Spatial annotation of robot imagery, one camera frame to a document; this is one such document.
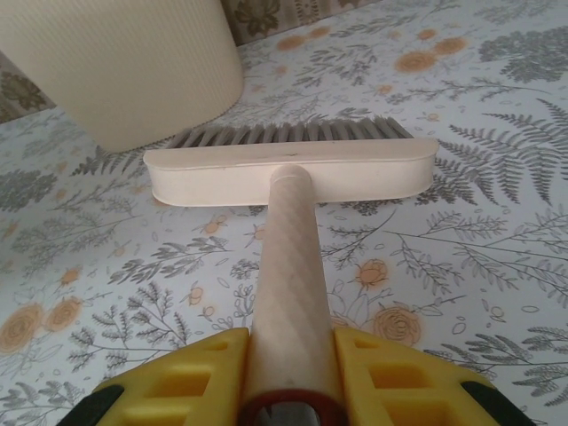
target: broom handle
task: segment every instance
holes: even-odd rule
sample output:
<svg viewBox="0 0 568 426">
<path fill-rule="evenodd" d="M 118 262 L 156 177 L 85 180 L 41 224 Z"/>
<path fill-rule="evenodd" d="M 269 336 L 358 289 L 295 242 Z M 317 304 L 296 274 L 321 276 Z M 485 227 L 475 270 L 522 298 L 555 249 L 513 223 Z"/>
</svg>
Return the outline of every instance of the broom handle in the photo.
<svg viewBox="0 0 568 426">
<path fill-rule="evenodd" d="M 312 180 L 296 165 L 280 167 L 271 179 L 247 363 L 244 411 L 302 400 L 322 424 L 342 424 L 322 419 L 322 410 L 342 410 L 343 392 Z"/>
</svg>

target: textured handle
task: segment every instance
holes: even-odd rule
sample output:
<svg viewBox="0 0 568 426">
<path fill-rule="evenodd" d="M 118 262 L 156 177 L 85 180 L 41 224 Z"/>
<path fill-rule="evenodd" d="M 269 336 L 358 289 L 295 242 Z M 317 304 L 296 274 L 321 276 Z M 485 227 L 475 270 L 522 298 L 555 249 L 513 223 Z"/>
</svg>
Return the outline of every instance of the textured handle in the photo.
<svg viewBox="0 0 568 426">
<path fill-rule="evenodd" d="M 307 171 L 272 175 L 243 402 L 274 391 L 343 400 Z"/>
</svg>

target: ribbed container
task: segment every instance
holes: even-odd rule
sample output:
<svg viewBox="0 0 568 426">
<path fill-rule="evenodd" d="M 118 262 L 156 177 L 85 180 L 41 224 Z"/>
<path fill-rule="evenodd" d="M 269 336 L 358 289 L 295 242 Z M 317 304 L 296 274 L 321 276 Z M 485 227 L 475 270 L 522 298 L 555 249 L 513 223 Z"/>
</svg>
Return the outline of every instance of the ribbed container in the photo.
<svg viewBox="0 0 568 426">
<path fill-rule="evenodd" d="M 0 0 L 0 51 L 112 152 L 212 120 L 244 83 L 218 0 Z"/>
</svg>

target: gray leaf pattern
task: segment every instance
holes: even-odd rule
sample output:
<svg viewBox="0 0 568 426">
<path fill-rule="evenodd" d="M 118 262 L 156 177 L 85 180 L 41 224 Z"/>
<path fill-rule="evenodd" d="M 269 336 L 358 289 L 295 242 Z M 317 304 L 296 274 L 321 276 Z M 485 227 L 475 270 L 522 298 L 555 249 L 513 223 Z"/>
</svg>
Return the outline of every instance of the gray leaf pattern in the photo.
<svg viewBox="0 0 568 426">
<path fill-rule="evenodd" d="M 241 46 L 243 96 L 213 123 L 379 114 L 438 139 L 424 193 L 316 207 L 334 327 L 472 369 L 560 424 L 565 5 L 349 9 Z M 266 207 L 157 201 L 141 158 L 167 143 L 109 154 L 59 108 L 0 126 L 0 424 L 56 424 L 106 378 L 252 324 Z"/>
</svg>

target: gray bristles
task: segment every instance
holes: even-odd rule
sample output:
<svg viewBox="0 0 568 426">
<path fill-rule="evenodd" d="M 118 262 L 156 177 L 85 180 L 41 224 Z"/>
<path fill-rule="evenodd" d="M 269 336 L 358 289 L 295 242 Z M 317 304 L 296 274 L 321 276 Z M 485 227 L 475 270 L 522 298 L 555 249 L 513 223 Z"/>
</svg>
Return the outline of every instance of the gray bristles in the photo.
<svg viewBox="0 0 568 426">
<path fill-rule="evenodd" d="M 316 140 L 356 140 L 356 139 L 406 139 L 413 136 L 393 118 L 364 118 L 353 120 L 333 120 L 329 122 L 284 123 L 253 128 L 221 126 L 202 126 L 177 135 L 168 148 L 188 148 L 197 146 L 227 146 L 271 144 L 277 142 L 301 142 Z"/>
</svg>

